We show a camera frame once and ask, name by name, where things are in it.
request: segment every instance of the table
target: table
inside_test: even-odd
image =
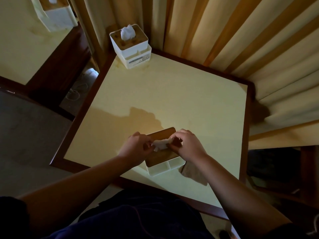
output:
[[[152,52],[128,70],[113,54],[91,88],[51,165],[79,172],[117,155],[132,133],[189,129],[207,153],[245,182],[253,84]],[[203,213],[227,218],[210,186],[177,169],[151,177],[145,163],[114,181],[123,188],[169,191]]]

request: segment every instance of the tissue box label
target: tissue box label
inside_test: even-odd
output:
[[[150,56],[151,55],[148,53],[148,54],[146,54],[146,55],[144,55],[142,57],[139,57],[137,59],[134,59],[134,60],[130,61],[129,64],[132,65],[132,66],[136,65],[136,64],[138,64],[140,62],[143,62],[144,60],[148,60],[150,58]]]

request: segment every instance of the right hand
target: right hand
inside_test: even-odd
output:
[[[179,138],[183,141],[183,145],[180,148],[173,144],[168,144],[167,146],[185,161],[194,161],[203,156],[207,156],[198,138],[189,130],[181,129],[172,134],[170,138]]]

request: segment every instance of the beige curtain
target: beige curtain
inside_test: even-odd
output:
[[[71,2],[99,67],[109,33],[137,23],[153,48],[253,81],[251,135],[319,119],[319,0]]]

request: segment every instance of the dark shirt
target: dark shirt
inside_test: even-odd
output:
[[[26,204],[12,197],[0,197],[4,238],[28,238]],[[83,213],[78,223],[46,238],[214,238],[200,213],[171,194],[156,195],[123,190]],[[308,238],[293,224],[271,231],[265,238]]]

